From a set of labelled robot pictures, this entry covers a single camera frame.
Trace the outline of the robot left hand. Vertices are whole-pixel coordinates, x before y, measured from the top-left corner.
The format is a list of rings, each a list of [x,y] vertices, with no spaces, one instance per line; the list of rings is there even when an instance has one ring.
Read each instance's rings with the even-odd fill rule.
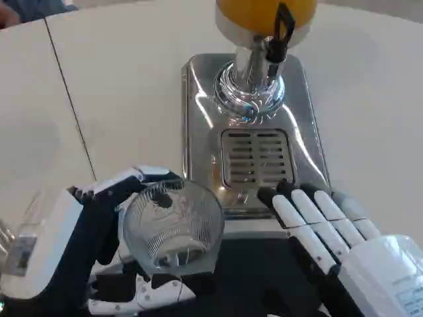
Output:
[[[90,275],[119,246],[118,208],[148,185],[180,177],[136,166],[89,188],[59,192],[36,218],[34,200],[16,233],[1,237],[2,316],[90,316]]]

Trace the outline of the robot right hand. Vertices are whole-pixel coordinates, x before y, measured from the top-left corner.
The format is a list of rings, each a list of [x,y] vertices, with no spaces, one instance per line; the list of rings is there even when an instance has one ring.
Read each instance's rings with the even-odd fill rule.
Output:
[[[381,233],[339,191],[282,181],[257,196],[288,234],[329,316],[422,315],[422,249],[411,237]]]

